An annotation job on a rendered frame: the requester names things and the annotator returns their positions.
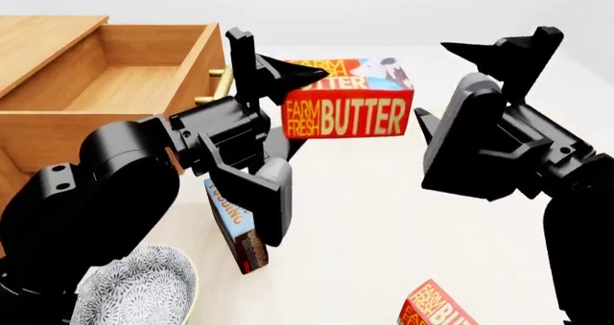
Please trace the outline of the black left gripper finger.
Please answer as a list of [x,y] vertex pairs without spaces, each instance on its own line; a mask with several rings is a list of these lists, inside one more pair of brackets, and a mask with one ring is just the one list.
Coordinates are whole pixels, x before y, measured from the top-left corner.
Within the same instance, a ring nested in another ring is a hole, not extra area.
[[298,65],[260,54],[256,55],[255,60],[253,94],[257,99],[267,97],[276,105],[283,105],[292,91],[329,76],[322,68]]
[[307,142],[303,139],[288,138],[282,127],[271,128],[263,140],[263,161],[278,157],[290,161]]

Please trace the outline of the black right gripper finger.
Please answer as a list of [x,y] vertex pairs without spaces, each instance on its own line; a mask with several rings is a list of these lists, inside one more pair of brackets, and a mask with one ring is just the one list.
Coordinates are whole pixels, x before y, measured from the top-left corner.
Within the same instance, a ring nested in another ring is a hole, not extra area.
[[503,82],[505,85],[531,88],[529,65],[531,36],[509,36],[498,39],[491,45],[460,42],[441,42],[440,45],[452,54],[476,65],[478,71]]
[[415,108],[413,113],[420,126],[425,142],[429,145],[437,131],[439,118],[424,108]]

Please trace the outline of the large red butter box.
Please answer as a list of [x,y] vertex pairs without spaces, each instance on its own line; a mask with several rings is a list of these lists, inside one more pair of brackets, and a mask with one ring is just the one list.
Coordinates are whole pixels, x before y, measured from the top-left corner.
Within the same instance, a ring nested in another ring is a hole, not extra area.
[[402,136],[414,88],[395,57],[291,59],[328,76],[292,91],[281,106],[289,139]]

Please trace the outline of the open wooden drawer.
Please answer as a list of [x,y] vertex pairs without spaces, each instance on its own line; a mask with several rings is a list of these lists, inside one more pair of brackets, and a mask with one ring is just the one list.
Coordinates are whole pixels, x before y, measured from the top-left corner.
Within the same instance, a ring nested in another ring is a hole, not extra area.
[[75,163],[107,123],[169,116],[209,97],[219,25],[101,25],[0,96],[0,149],[24,173]]

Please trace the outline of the small red butter box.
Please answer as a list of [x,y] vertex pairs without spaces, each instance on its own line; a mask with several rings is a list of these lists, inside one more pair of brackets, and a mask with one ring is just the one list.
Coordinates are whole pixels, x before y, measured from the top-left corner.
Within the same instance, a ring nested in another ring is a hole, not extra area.
[[397,325],[479,325],[433,279],[425,281],[404,301]]

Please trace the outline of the light wooden cabinet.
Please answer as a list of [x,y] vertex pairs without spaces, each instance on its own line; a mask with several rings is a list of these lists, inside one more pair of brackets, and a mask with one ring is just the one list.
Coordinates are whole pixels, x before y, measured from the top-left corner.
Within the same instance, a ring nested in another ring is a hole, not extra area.
[[70,111],[106,68],[94,31],[107,16],[0,15],[0,214],[44,166],[76,160],[105,114]]

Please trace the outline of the blue brown pudding box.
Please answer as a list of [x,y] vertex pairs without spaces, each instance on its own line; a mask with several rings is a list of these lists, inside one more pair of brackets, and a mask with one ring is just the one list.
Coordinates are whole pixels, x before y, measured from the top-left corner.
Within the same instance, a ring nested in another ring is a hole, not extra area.
[[246,275],[265,267],[269,254],[255,231],[252,213],[226,200],[210,178],[203,185],[212,215],[241,273]]

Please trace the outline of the grey floral patterned bowl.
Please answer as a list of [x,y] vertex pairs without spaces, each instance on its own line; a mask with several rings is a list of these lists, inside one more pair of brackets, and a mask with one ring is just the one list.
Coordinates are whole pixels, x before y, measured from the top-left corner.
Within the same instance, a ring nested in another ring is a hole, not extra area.
[[69,325],[187,325],[198,291],[197,270],[184,252],[143,244],[86,273]]

